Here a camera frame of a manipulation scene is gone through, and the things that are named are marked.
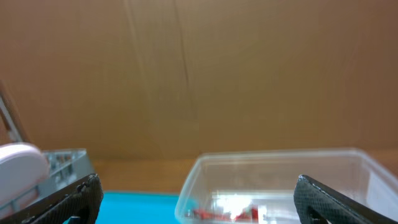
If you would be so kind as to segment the pink round plate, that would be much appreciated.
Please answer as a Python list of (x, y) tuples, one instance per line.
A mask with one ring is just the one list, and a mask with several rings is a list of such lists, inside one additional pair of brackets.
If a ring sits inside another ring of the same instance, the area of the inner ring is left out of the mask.
[(34, 145), (1, 146), (1, 204), (8, 203), (49, 176), (49, 162)]

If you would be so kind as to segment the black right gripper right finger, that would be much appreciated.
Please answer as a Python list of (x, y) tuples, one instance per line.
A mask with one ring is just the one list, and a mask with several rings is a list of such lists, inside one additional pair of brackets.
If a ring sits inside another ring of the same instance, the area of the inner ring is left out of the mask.
[(397, 224), (307, 175), (298, 177), (294, 204), (306, 224)]

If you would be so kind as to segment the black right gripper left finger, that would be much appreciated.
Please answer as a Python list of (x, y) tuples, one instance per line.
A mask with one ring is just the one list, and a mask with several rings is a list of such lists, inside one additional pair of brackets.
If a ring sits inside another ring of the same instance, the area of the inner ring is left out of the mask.
[(99, 176), (89, 174), (21, 211), (2, 218), (1, 224), (94, 224), (103, 196)]

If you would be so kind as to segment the red foil sauce packet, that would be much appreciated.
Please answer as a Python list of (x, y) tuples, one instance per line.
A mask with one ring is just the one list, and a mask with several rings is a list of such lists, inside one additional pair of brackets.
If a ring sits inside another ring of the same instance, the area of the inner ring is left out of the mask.
[(244, 208), (243, 210), (238, 212), (238, 214), (233, 214), (232, 212), (210, 212), (202, 208), (195, 208), (193, 210), (190, 210), (186, 214), (186, 216), (193, 217), (199, 220), (259, 223), (259, 214), (257, 207)]

